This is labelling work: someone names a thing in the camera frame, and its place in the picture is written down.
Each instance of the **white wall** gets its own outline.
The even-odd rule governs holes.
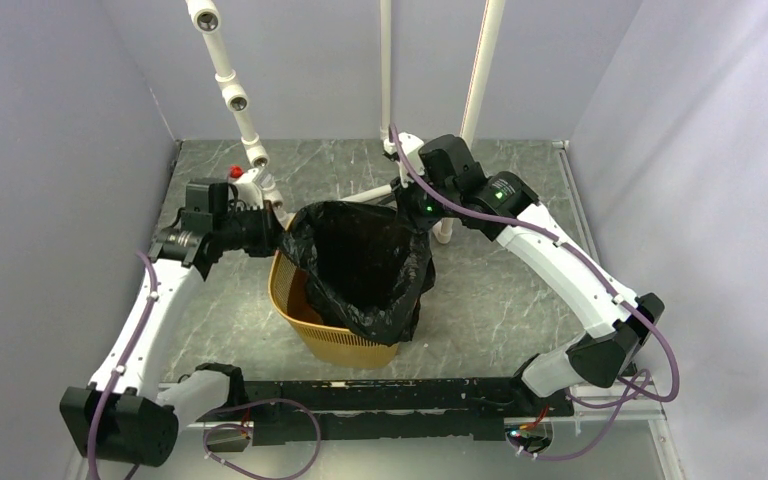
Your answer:
[[[641,0],[509,1],[478,135],[569,138]],[[176,138],[239,136],[183,0],[104,0]],[[378,0],[216,0],[264,138],[375,138]],[[394,120],[457,132],[480,0],[393,1]]]
[[[124,323],[175,144],[98,2],[0,0],[0,479],[59,479],[58,412]]]
[[[688,478],[768,478],[768,1],[645,1],[572,167],[604,263],[666,302]]]

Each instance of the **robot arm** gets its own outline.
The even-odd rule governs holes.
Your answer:
[[[537,194],[510,172],[488,178],[462,139],[444,135],[423,145],[403,135],[400,140],[411,140],[405,152],[411,167],[418,170],[418,159],[423,178],[459,210],[476,212],[479,217],[515,218],[538,231],[456,212],[431,198],[416,183],[405,186],[403,179],[397,179],[393,189],[401,218],[423,231],[444,217],[459,218],[467,228],[480,230],[534,269],[584,327],[582,335],[532,357],[520,367],[514,379],[522,387],[523,399],[539,403],[540,398],[584,381],[610,386],[649,334],[623,302],[655,323],[664,310],[661,300],[653,293],[638,295],[595,266],[617,291],[614,296],[607,294],[594,272],[581,261],[589,260],[587,254],[558,226]]]
[[[156,284],[147,273],[118,340],[89,385],[69,387],[61,398],[61,415],[82,455],[88,456],[99,408],[95,458],[159,466],[180,430],[214,408],[247,402],[242,371],[229,365],[200,365],[186,381],[158,389],[171,335],[213,264],[231,250],[253,257],[275,252],[283,228],[272,204],[249,200],[241,206],[242,187],[225,179],[191,181],[175,224],[155,237],[149,257]],[[147,301],[154,302],[150,310]]]

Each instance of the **trash bag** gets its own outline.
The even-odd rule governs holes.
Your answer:
[[[419,297],[434,286],[427,233],[389,207],[319,202],[299,211],[279,249],[308,274],[305,293],[325,325],[371,342],[413,338]]]

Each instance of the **white pvc pipe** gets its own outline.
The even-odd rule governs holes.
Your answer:
[[[384,185],[382,187],[373,188],[372,190],[367,190],[365,192],[349,195],[348,197],[341,198],[340,200],[344,202],[363,203],[363,202],[368,202],[370,200],[375,200],[376,198],[386,197],[392,192],[393,192],[393,189],[392,187],[390,187],[390,185]]]
[[[484,4],[484,18],[481,20],[481,32],[478,34],[478,47],[475,49],[475,63],[472,65],[472,78],[466,94],[460,132],[460,137],[470,149],[475,140],[475,127],[478,125],[478,115],[481,113],[481,102],[487,89],[487,78],[490,76],[490,65],[493,63],[493,53],[496,51],[496,40],[499,38],[504,11],[505,0],[487,0]],[[432,232],[438,242],[449,243],[453,222],[452,218],[444,218],[434,225]]]
[[[392,5],[390,0],[380,0],[381,9],[381,141],[389,138],[390,91],[392,84]]]
[[[240,130],[240,141],[246,151],[246,158],[253,167],[264,168],[269,163],[269,155],[260,142],[260,136],[254,129],[249,116],[249,98],[237,79],[237,72],[231,68],[225,42],[219,33],[222,29],[221,16],[212,0],[187,0],[190,20],[196,30],[201,32],[210,60],[216,69],[216,83],[222,92],[225,106],[234,115]]]
[[[228,59],[228,52],[225,50],[225,42],[219,32],[202,33],[204,43],[207,45],[207,53],[210,54],[210,61],[213,62],[213,68],[216,69],[217,81],[230,77],[234,73],[231,68],[231,60]]]

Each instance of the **marble floor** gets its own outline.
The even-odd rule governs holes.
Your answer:
[[[265,141],[270,170],[290,211],[388,183],[396,168],[378,140]],[[558,224],[581,244],[571,192],[550,142],[479,140],[485,172],[522,177]],[[190,178],[222,177],[247,165],[236,141],[186,141],[158,221],[171,223]],[[335,380],[508,376],[524,360],[581,331],[570,309],[513,254],[456,222],[452,241],[432,240],[436,286],[423,295],[414,340],[387,367],[361,370],[317,360],[272,308],[271,259],[225,254],[184,313],[170,342],[164,381],[203,362],[242,367],[249,380]]]

